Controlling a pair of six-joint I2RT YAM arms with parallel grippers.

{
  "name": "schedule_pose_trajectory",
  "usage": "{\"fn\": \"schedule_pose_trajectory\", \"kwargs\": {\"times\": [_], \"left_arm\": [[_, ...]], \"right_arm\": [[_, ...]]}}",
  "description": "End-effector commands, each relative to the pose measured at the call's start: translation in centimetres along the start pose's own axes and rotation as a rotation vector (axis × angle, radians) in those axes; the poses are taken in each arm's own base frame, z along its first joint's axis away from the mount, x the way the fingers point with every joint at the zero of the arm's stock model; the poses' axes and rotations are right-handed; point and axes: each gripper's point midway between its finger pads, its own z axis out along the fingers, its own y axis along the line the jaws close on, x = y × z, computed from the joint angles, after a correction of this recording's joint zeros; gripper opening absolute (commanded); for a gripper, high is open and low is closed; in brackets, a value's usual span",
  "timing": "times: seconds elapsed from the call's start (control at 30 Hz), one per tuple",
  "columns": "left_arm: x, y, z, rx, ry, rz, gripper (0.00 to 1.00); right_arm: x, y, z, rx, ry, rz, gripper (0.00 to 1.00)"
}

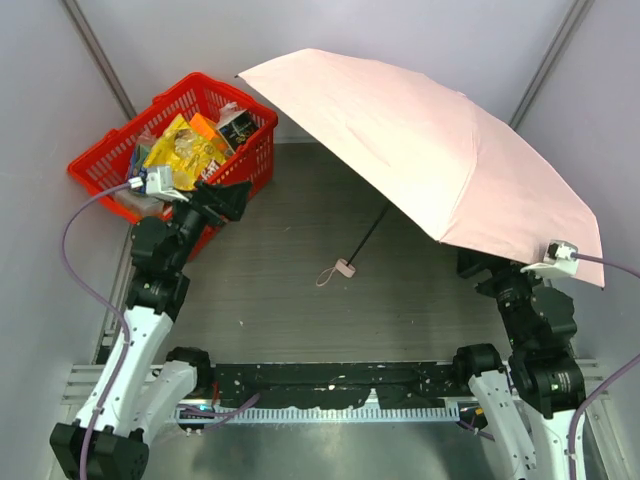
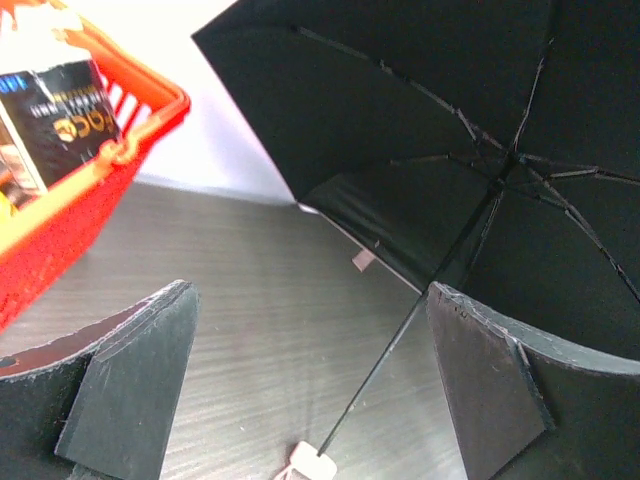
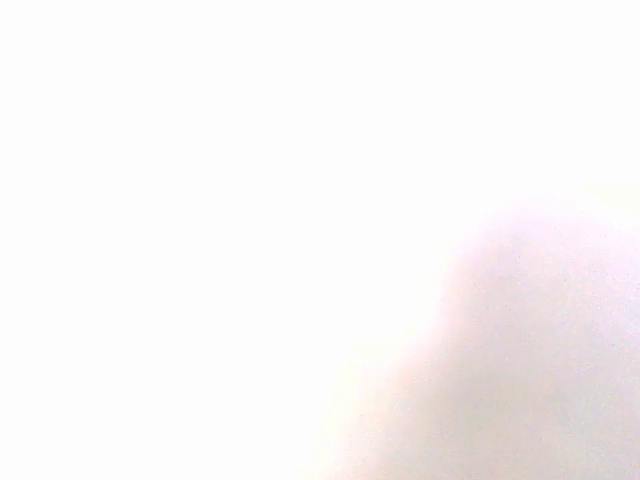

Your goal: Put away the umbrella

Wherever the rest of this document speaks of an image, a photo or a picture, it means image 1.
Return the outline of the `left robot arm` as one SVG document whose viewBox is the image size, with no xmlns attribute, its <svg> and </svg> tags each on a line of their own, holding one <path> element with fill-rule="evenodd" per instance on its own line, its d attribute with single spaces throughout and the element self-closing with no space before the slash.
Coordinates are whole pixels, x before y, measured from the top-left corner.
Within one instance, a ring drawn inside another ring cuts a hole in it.
<svg viewBox="0 0 640 480">
<path fill-rule="evenodd" d="M 150 447 L 178 404 L 212 385 L 206 352 L 179 348 L 152 382 L 146 380 L 159 347 L 174 326 L 190 280 L 183 268 L 208 226 L 238 221 L 252 184 L 199 181 L 188 196 L 170 189 L 173 216 L 139 220 L 131 232 L 134 276 L 125 306 L 85 290 L 119 325 L 111 353 L 84 405 L 69 423 L 58 423 L 50 445 L 68 479 L 139 479 Z"/>
</svg>

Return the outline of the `pink folding umbrella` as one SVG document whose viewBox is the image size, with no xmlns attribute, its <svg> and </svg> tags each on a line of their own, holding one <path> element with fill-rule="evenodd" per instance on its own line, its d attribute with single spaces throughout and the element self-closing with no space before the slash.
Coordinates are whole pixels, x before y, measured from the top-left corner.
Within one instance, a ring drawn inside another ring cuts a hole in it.
<svg viewBox="0 0 640 480">
<path fill-rule="evenodd" d="M 541 154 L 422 73 L 303 49 L 242 78 L 438 242 L 526 265 L 555 240 L 602 252 L 595 214 Z"/>
</svg>

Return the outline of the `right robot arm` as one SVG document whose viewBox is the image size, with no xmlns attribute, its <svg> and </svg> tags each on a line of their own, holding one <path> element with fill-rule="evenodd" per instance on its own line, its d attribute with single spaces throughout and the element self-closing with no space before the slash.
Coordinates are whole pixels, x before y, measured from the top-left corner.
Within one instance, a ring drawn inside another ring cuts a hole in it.
<svg viewBox="0 0 640 480">
<path fill-rule="evenodd" d="M 461 347 L 453 359 L 460 382 L 477 399 L 508 479 L 583 479 L 586 398 L 583 373 L 570 341 L 577 331 L 570 297 L 545 287 L 515 262 L 461 255 L 457 273 L 488 279 L 477 293 L 495 300 L 512 353 L 491 344 Z"/>
</svg>

